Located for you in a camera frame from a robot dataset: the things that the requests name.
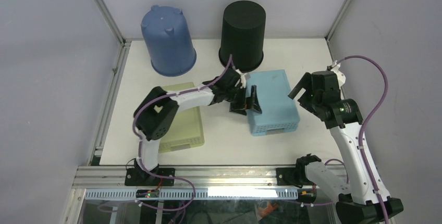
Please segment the light blue perforated basket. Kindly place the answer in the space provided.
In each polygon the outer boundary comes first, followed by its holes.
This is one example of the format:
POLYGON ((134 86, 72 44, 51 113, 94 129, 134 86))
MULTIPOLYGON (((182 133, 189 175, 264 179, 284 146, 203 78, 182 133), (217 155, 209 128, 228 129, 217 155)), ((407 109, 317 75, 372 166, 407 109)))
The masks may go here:
POLYGON ((284 70, 249 73, 247 96, 256 86, 260 114, 248 110, 247 118, 253 136, 288 133, 297 130, 300 116, 295 102, 288 97, 290 84, 284 70))

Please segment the yellow-green perforated basket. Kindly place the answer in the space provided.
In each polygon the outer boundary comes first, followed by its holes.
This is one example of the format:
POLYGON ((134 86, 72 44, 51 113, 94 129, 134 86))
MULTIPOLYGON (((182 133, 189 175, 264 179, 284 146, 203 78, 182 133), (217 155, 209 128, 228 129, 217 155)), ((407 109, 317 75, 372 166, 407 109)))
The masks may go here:
POLYGON ((160 153, 185 150, 204 145, 204 132, 199 107, 176 114, 168 132, 162 137, 160 153))

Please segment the black plastic bucket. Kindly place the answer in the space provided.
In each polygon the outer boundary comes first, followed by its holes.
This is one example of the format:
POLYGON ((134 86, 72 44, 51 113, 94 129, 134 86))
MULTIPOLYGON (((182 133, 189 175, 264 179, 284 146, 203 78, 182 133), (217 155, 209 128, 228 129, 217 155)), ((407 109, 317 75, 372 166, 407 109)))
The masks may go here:
POLYGON ((264 59, 266 12, 253 1, 236 1, 223 12, 218 58, 226 66, 229 57, 241 72, 259 67, 264 59))

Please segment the blue plastic bucket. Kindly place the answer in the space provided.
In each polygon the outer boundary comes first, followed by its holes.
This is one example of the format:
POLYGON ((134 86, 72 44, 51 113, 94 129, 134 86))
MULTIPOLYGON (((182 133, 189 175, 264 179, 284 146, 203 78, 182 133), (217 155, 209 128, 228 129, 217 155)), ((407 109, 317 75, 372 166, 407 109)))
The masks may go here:
POLYGON ((180 8, 153 5, 141 21, 141 33, 157 73, 176 77, 193 68, 197 53, 180 8))

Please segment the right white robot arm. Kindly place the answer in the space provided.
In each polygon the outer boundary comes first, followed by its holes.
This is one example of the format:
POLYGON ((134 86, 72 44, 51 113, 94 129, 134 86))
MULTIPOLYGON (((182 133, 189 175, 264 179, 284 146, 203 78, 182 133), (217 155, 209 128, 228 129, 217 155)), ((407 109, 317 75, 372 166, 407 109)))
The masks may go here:
POLYGON ((305 73, 289 93, 302 108, 319 118, 334 138, 349 183, 328 170, 316 155, 297 159, 287 182, 299 188, 317 185, 332 200, 340 223, 387 223, 404 210, 380 178, 363 133, 363 118, 353 99, 342 99, 338 76, 333 71, 305 73))

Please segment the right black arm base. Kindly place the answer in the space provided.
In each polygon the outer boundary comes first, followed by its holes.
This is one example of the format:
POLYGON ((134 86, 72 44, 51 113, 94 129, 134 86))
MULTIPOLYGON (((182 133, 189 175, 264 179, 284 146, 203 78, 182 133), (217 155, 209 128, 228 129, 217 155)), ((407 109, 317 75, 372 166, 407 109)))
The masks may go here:
POLYGON ((327 177, 323 170, 315 167, 314 164, 301 167, 279 167, 276 168, 276 179, 278 186, 295 186, 303 188, 307 185, 325 183, 327 177))

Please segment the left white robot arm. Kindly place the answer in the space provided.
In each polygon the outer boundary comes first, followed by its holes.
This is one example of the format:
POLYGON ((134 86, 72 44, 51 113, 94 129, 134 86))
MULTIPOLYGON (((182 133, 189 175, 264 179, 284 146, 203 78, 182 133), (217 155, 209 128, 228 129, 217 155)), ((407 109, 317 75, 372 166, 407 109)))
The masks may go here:
POLYGON ((239 70, 226 69, 220 76, 187 90, 166 91, 154 87, 133 114, 132 130, 139 138, 136 158, 137 179, 143 185, 156 181, 159 144, 169 131, 175 116, 185 110, 230 103, 230 112, 246 115, 249 111, 261 114, 256 85, 246 95, 247 78, 239 70))

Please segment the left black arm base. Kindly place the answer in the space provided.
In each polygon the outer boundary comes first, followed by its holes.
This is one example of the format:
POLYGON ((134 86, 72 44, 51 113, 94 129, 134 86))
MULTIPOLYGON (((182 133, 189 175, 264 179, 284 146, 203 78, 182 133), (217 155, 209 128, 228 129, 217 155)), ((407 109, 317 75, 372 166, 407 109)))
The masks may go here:
POLYGON ((166 179, 151 176, 141 168, 128 168, 126 170, 125 186, 158 186, 162 182, 162 186, 173 186, 175 180, 175 168, 157 167, 154 172, 159 176, 166 176, 166 179))

